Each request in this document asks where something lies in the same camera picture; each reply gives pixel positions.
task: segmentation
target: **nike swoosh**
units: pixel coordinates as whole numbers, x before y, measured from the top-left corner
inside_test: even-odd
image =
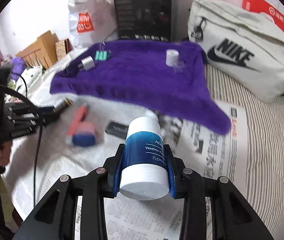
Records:
[[[250,70],[253,70],[253,71],[256,71],[256,72],[261,72],[260,70],[258,69],[255,69],[255,68],[251,68],[251,67],[248,67],[247,65],[242,65],[242,64],[239,64],[239,63],[236,63],[234,61],[231,61],[231,60],[228,60],[228,59],[225,59],[225,58],[220,58],[216,55],[215,53],[215,46],[210,49],[210,51],[208,52],[208,58],[210,60],[213,60],[215,62],[221,62],[221,63],[226,63],[226,64],[231,64],[231,65],[235,65],[235,66],[238,66],[238,67],[243,67],[243,68],[248,68]]]

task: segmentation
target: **purple cloth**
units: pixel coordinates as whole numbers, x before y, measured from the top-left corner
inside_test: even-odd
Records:
[[[182,73],[165,63],[166,50],[176,49],[185,67]],[[218,134],[226,134],[230,119],[210,99],[204,76],[202,48],[191,42],[180,45],[160,41],[118,40],[105,43],[111,51],[106,61],[80,72],[81,60],[100,50],[92,45],[55,75],[51,93],[91,95],[133,103],[167,115],[194,121]]]
[[[19,75],[21,75],[27,67],[24,60],[20,57],[15,57],[14,59],[10,61],[10,63],[14,64],[12,73],[16,73]],[[11,79],[17,81],[19,79],[19,76],[15,74],[11,74]]]

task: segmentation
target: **nike logo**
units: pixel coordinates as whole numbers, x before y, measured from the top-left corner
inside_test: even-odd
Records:
[[[233,60],[219,57],[218,55],[216,55],[216,51],[221,52],[222,54]],[[213,46],[208,52],[208,58],[212,61],[244,67],[256,72],[261,72],[258,69],[248,67],[246,64],[246,62],[249,62],[254,56],[255,55],[253,53],[228,39],[222,41],[222,43],[218,46]]]

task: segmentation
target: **red and blue object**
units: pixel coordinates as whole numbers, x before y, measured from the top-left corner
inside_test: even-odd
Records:
[[[94,125],[91,122],[84,121],[87,113],[87,105],[82,105],[74,112],[73,120],[65,138],[67,145],[89,147],[96,144]]]

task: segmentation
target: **blue bottle label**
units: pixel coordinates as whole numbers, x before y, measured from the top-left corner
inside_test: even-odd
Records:
[[[163,140],[152,132],[137,132],[125,142],[123,169],[135,164],[154,164],[167,170]]]

